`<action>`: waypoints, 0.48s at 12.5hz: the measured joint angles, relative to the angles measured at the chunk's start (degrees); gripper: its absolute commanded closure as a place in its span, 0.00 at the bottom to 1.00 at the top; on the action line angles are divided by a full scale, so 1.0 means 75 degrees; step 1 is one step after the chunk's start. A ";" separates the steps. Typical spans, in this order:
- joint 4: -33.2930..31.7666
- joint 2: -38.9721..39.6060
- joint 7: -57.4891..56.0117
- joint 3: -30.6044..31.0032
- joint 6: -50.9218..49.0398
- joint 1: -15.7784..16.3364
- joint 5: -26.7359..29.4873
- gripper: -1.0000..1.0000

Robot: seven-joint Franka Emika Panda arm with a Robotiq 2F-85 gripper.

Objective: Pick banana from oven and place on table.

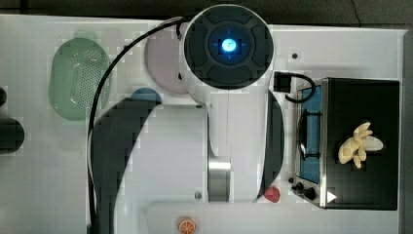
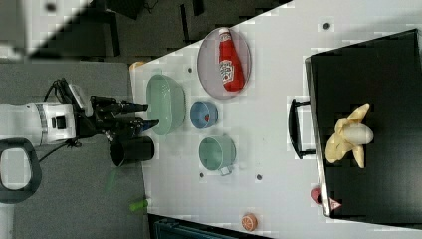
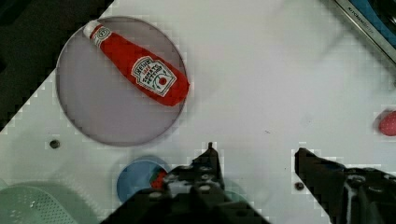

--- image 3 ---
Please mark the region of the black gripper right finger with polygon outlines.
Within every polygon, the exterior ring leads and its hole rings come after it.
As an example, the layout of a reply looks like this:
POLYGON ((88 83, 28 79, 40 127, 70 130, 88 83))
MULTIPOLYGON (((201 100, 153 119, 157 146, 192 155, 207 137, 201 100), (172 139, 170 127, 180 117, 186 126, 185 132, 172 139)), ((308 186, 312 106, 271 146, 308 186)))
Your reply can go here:
POLYGON ((375 168, 347 168, 306 148, 294 170, 332 224, 396 224, 395 176, 375 168))

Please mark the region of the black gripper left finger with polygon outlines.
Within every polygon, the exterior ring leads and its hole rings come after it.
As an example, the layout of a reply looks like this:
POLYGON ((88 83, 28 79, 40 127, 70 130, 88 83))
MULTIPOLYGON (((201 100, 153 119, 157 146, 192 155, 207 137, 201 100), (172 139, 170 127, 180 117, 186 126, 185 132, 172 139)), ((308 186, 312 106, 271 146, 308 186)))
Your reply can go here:
POLYGON ((157 188, 141 189, 101 224, 268 224, 248 203, 227 196, 219 153, 207 150, 189 165, 163 177, 157 188))

